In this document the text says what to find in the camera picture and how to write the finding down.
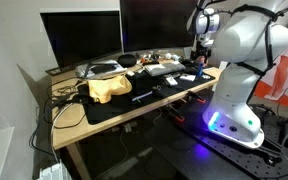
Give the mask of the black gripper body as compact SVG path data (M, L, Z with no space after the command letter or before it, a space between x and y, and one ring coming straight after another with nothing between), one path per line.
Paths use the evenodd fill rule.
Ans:
M211 56L211 50L207 47L203 47L199 40L195 40L191 49L190 58L195 60L199 56L209 58Z

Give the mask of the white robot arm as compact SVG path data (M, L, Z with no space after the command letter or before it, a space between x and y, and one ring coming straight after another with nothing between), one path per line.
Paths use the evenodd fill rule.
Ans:
M247 100L273 67L273 60L288 48L288 28L276 23L288 9L280 7L285 0L238 0L230 19L220 27L219 12L210 5L222 1L226 0L198 0L186 26L215 59L229 63L203 121L211 133L257 149L264 142L264 132Z

